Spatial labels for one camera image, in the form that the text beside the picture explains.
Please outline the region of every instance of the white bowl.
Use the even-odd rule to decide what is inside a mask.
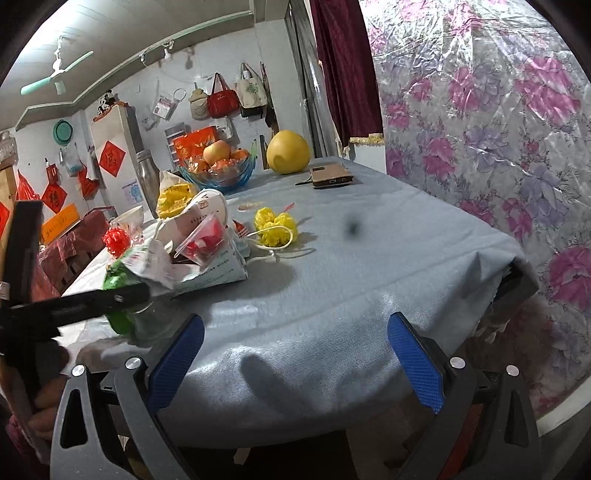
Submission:
[[[111,220],[111,226],[120,227],[130,235],[133,235],[137,231],[141,231],[142,225],[144,224],[144,206],[132,208],[127,210],[123,215],[119,215],[117,218]]]

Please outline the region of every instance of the glass fruit bowl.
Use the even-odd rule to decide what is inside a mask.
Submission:
[[[192,173],[185,167],[180,167],[180,173],[185,180],[202,189],[215,189],[222,193],[229,193],[246,184],[254,169],[255,158],[249,155],[244,160],[235,161],[231,166],[212,173],[209,171]]]

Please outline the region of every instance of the sticker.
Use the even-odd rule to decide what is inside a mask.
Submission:
[[[127,200],[127,203],[130,206],[137,205],[138,203],[142,203],[144,201],[142,189],[139,188],[139,183],[137,180],[134,180],[133,182],[121,187],[121,190],[123,190],[125,200]]]
[[[100,154],[99,165],[102,169],[108,171],[114,177],[119,173],[125,152],[117,145],[107,141],[103,148],[103,153]]]
[[[45,189],[41,200],[43,200],[43,203],[45,203],[53,213],[60,213],[67,196],[67,192],[59,185],[49,184]]]
[[[8,219],[10,218],[10,210],[0,202],[0,236],[4,233]]]

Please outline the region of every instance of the screw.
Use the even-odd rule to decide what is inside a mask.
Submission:
[[[133,356],[131,358],[128,358],[125,361],[125,368],[128,370],[135,370],[136,368],[139,368],[139,366],[142,364],[141,359],[139,359],[136,356]]]
[[[519,375],[519,369],[515,365],[507,365],[505,370],[507,370],[507,373],[512,377]]]
[[[76,365],[73,369],[72,369],[72,376],[73,377],[79,377],[84,373],[84,370],[86,370],[84,365]]]
[[[449,359],[449,364],[453,368],[457,368],[458,370],[460,370],[466,366],[466,361],[458,356],[453,356]]]

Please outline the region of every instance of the yellow plastic bag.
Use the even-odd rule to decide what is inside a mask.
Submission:
[[[158,205],[156,205],[158,217],[170,218],[180,214],[197,194],[194,187],[190,183],[179,183],[165,188],[160,193]]]

